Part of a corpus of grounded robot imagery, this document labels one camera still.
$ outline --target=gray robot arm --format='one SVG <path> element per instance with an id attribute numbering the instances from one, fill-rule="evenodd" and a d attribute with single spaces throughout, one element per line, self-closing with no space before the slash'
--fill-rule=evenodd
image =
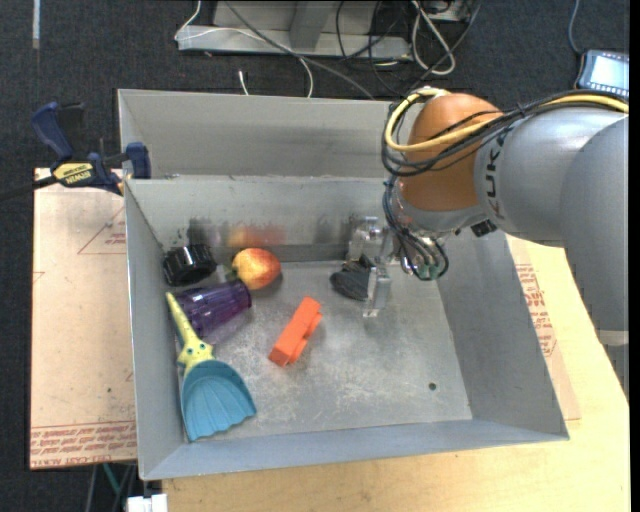
<path id="1" fill-rule="evenodd" d="M 484 146 L 480 206 L 503 231 L 564 247 L 600 340 L 628 342 L 629 117 L 574 108 L 524 119 Z"/>
<path id="2" fill-rule="evenodd" d="M 428 99 L 408 143 L 394 143 L 394 126 L 420 96 Z M 564 248 L 600 340 L 626 344 L 628 142 L 628 103 L 604 95 L 574 91 L 505 114 L 469 95 L 424 88 L 396 106 L 386 126 L 383 163 L 394 175 L 387 221 L 416 249 L 440 249 L 451 233 L 486 220 Z M 418 252 L 427 267 L 437 263 L 435 252 Z"/>

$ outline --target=blue scoop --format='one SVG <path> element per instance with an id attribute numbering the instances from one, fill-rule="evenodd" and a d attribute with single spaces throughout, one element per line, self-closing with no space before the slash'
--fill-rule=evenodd
<path id="1" fill-rule="evenodd" d="M 189 441 L 222 432 L 256 414 L 251 393 L 231 366 L 213 356 L 171 293 L 167 302 L 182 341 L 178 361 L 185 366 L 180 402 Z"/>

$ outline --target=yellow handle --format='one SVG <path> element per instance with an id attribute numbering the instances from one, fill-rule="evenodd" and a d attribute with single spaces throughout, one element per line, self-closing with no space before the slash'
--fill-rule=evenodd
<path id="1" fill-rule="evenodd" d="M 180 338 L 182 339 L 182 351 L 178 355 L 178 362 L 185 366 L 184 374 L 187 375 L 191 368 L 202 361 L 215 359 L 213 346 L 202 341 L 191 327 L 191 323 L 178 301 L 171 292 L 166 293 L 171 316 L 176 324 Z"/>

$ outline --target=cardboard sheet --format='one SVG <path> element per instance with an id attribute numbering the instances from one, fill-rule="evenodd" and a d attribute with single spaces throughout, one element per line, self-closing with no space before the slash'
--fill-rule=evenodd
<path id="1" fill-rule="evenodd" d="M 136 457 L 124 200 L 35 193 L 30 467 Z"/>

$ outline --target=black object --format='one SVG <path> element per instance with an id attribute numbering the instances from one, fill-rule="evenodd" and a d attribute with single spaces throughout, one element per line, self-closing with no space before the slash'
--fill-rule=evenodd
<path id="1" fill-rule="evenodd" d="M 209 277 L 216 269 L 209 248 L 204 244 L 186 245 L 170 250 L 162 264 L 171 286 L 186 286 Z"/>
<path id="2" fill-rule="evenodd" d="M 483 220 L 482 222 L 478 222 L 477 224 L 471 226 L 471 231 L 473 231 L 473 234 L 477 237 L 493 233 L 496 229 L 498 229 L 498 227 L 489 219 Z"/>
<path id="3" fill-rule="evenodd" d="M 582 55 L 576 89 L 608 92 L 629 99 L 629 55 L 587 50 Z"/>
<path id="4" fill-rule="evenodd" d="M 334 289 L 349 299 L 365 301 L 369 297 L 369 272 L 373 263 L 366 256 L 347 261 L 342 270 L 334 272 L 329 281 Z"/>

